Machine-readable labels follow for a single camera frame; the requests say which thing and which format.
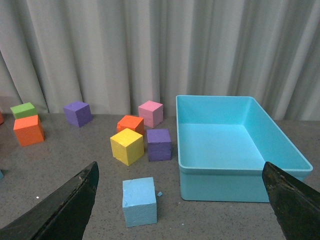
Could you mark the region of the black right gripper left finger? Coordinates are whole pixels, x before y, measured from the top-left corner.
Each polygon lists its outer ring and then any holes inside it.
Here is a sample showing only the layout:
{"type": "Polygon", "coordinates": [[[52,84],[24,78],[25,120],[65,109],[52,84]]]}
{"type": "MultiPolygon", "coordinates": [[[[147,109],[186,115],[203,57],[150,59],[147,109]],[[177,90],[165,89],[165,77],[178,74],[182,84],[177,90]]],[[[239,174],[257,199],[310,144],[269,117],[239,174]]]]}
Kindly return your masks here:
{"type": "Polygon", "coordinates": [[[92,162],[0,230],[2,240],[81,240],[92,214],[99,167],[92,162]]]}

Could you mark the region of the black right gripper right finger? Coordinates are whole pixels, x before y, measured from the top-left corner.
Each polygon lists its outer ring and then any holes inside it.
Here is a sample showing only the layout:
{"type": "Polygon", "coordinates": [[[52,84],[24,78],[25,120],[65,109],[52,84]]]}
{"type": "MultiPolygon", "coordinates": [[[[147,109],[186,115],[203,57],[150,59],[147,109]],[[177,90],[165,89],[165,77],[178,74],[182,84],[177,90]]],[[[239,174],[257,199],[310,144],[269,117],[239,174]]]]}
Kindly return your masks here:
{"type": "Polygon", "coordinates": [[[320,238],[320,193],[271,162],[262,170],[270,205],[287,240],[320,238]]]}

